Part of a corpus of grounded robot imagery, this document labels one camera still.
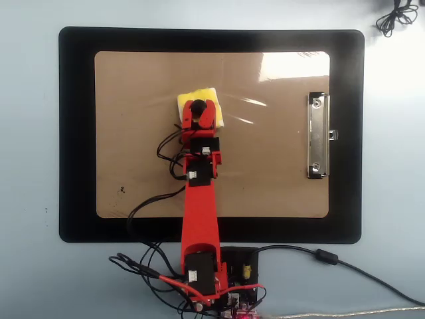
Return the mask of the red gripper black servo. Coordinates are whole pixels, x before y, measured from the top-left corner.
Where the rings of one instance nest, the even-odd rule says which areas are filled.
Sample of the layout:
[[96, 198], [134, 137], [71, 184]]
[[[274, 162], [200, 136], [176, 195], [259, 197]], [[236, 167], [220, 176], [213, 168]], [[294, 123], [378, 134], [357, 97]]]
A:
[[193, 100], [186, 101], [182, 112], [182, 138], [213, 138], [216, 135], [215, 117], [216, 107], [212, 100], [205, 100], [206, 108], [199, 121], [193, 121], [191, 106]]

